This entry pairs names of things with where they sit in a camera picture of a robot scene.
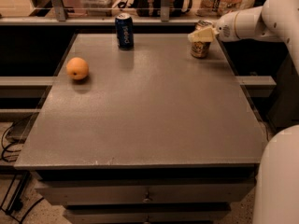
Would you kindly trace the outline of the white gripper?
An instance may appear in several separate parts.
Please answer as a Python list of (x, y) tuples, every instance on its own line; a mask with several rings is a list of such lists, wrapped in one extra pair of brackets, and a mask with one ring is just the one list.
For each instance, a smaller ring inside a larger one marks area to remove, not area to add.
[[(237, 12), (230, 12), (221, 16), (216, 22), (216, 30), (219, 40), (223, 42), (235, 42), (239, 38), (235, 31)], [(190, 42), (212, 42), (215, 39), (215, 31), (212, 27), (206, 27), (188, 34)]]

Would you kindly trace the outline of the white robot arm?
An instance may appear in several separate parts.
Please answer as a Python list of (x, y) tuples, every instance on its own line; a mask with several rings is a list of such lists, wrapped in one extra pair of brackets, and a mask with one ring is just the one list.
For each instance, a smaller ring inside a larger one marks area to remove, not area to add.
[[(254, 39), (285, 44), (289, 57), (278, 73), (282, 115), (298, 109), (299, 0), (265, 0), (260, 7), (223, 15), (188, 35), (192, 42)], [(275, 134), (266, 145), (256, 176), (252, 224), (299, 224), (299, 124)]]

